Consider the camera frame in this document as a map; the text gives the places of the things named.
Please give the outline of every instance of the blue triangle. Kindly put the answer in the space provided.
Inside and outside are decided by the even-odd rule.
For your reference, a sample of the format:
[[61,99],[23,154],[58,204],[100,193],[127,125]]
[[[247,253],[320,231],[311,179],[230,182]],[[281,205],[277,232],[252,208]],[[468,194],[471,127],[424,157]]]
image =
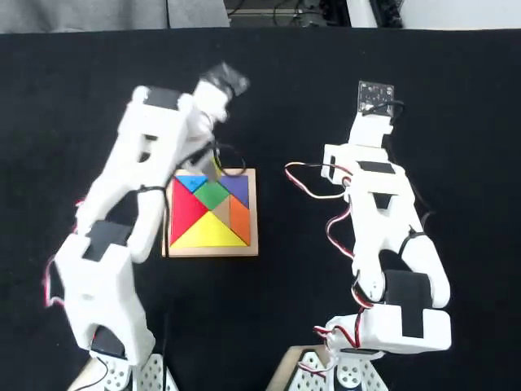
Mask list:
[[206,182],[206,177],[202,175],[177,175],[176,178],[192,193]]

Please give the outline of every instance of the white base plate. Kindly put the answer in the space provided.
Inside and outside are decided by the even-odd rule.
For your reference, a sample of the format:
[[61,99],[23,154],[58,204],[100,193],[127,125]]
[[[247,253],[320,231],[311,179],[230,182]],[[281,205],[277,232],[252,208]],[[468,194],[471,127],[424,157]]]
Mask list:
[[[99,355],[99,357],[107,364],[108,373],[102,381],[89,387],[89,391],[122,391],[127,388],[130,378],[130,368],[124,362],[117,358],[109,358]],[[179,391],[173,380],[168,368],[166,368],[166,391]],[[101,379],[105,375],[105,366],[92,358],[81,374],[68,388],[68,391],[74,391],[84,385],[92,384]],[[152,354],[147,363],[142,367],[141,371],[133,381],[132,391],[163,391],[163,356],[161,354]]]
[[[323,369],[318,354],[314,351],[305,352],[301,361],[314,369]],[[356,389],[362,391],[387,391],[387,386],[379,376],[373,364],[369,360],[359,358],[341,358],[338,365],[325,372],[328,379],[333,380],[336,373],[340,389]],[[313,375],[300,368],[296,368],[295,374],[288,382],[287,391],[333,391],[333,384],[326,384],[326,380],[318,375]]]
[[[179,391],[168,368],[166,368],[166,391]],[[152,354],[142,368],[137,391],[163,391],[163,356]]]

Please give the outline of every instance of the wooden puzzle frame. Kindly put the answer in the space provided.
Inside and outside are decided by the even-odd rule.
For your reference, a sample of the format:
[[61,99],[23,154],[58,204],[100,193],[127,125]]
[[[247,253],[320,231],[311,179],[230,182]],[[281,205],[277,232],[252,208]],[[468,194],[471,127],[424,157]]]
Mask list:
[[[226,169],[230,174],[240,174],[241,169]],[[180,169],[176,172],[177,175],[192,175],[190,172]],[[191,248],[172,248],[169,247],[169,255],[173,257],[251,257],[259,253],[259,236],[257,230],[257,197],[256,197],[256,172],[254,169],[246,169],[244,172],[247,176],[248,189],[248,209],[250,211],[250,245],[247,247],[191,247]],[[172,183],[169,184],[167,196],[169,200],[170,210],[173,211],[172,206]],[[171,237],[171,226],[168,227],[169,238]],[[161,245],[163,257],[164,242]]]

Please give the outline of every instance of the white robotic arm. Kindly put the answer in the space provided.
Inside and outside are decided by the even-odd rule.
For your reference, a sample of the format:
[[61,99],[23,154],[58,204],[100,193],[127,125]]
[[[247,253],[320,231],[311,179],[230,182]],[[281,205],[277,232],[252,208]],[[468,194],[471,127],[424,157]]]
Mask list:
[[[299,363],[300,370],[327,372],[329,391],[337,389],[335,384],[348,389],[362,384],[360,372],[368,370],[363,371],[361,363],[368,368],[366,360],[386,352],[414,354],[451,345],[450,318],[439,310],[449,302],[449,281],[423,232],[404,169],[390,162],[382,148],[383,136],[392,132],[395,110],[403,110],[393,95],[392,86],[361,81],[348,143],[324,149],[322,176],[344,186],[349,211],[342,217],[352,215],[353,253],[340,249],[352,258],[352,294],[362,306],[358,314],[336,316],[325,327],[314,328],[329,353],[327,368],[314,371]],[[385,249],[398,254],[409,270],[382,270],[379,254]],[[371,381],[363,384],[367,387]],[[384,391],[381,380],[379,384]]]
[[[226,120],[227,103],[247,85],[221,64],[201,77],[193,94],[134,90],[103,172],[77,210],[77,228],[55,255],[72,332],[91,355],[129,367],[150,357],[155,338],[134,290],[132,262],[148,258],[164,215],[164,194],[143,189],[165,188],[181,166],[217,179],[213,126]],[[138,191],[134,226],[105,221],[130,191]]]

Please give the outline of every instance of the red triangle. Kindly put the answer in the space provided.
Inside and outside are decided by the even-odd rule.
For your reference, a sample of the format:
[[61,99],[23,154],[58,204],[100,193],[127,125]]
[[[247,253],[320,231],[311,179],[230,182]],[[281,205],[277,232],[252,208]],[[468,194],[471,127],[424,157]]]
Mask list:
[[173,180],[170,244],[198,221],[208,208],[177,179]]

